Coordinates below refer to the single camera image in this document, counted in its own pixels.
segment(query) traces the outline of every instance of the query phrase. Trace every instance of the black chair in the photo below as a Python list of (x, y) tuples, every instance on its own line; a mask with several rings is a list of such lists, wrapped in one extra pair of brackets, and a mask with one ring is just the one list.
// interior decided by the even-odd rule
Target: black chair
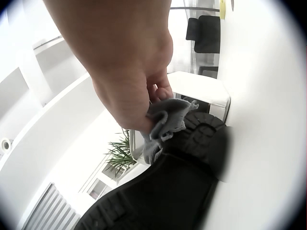
[(217, 79), (218, 66), (201, 66), (198, 70), (198, 75), (203, 75)]
[(186, 40), (195, 41), (196, 53), (220, 53), (220, 18), (202, 15), (198, 19), (189, 18)]

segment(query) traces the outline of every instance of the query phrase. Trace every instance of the hand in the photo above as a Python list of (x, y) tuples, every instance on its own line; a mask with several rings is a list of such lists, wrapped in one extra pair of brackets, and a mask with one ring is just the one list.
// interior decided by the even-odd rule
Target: hand
[(95, 91), (123, 128), (149, 133), (152, 103), (173, 97), (166, 67), (173, 54), (171, 0), (45, 0)]

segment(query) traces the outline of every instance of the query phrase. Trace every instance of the finger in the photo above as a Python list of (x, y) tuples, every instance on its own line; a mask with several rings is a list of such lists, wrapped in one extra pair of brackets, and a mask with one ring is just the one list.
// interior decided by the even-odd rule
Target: finger
[(154, 127), (154, 122), (148, 117), (144, 117), (140, 124), (140, 128), (137, 128), (137, 130), (145, 134), (150, 134), (151, 130)]
[(158, 88), (155, 94), (156, 97), (159, 98), (161, 101), (173, 97), (173, 94), (170, 95), (170, 93), (164, 88)]
[(166, 69), (160, 71), (158, 74), (159, 76), (156, 76), (156, 78), (158, 79), (158, 81), (156, 82), (157, 87), (166, 89), (168, 91), (169, 97), (172, 97), (173, 91), (167, 78)]
[(160, 99), (156, 96), (156, 90), (157, 90), (156, 85), (147, 86), (147, 90), (148, 90), (149, 99), (151, 103), (156, 103), (160, 101)]

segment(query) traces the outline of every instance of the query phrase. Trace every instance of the gray cloth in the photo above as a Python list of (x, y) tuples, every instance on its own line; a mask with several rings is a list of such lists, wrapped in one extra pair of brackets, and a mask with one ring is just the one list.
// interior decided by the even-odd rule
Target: gray cloth
[(149, 135), (142, 133), (144, 138), (143, 155), (147, 164), (152, 164), (162, 152), (164, 141), (173, 137), (174, 132), (185, 129), (184, 117), (198, 105), (174, 98), (150, 104), (147, 116), (155, 123)]

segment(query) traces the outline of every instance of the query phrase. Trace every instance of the radiator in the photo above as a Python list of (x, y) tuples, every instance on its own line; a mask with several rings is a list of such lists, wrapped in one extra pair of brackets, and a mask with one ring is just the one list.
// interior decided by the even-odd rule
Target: radiator
[(23, 230), (73, 230), (80, 219), (63, 196), (50, 184), (33, 209)]

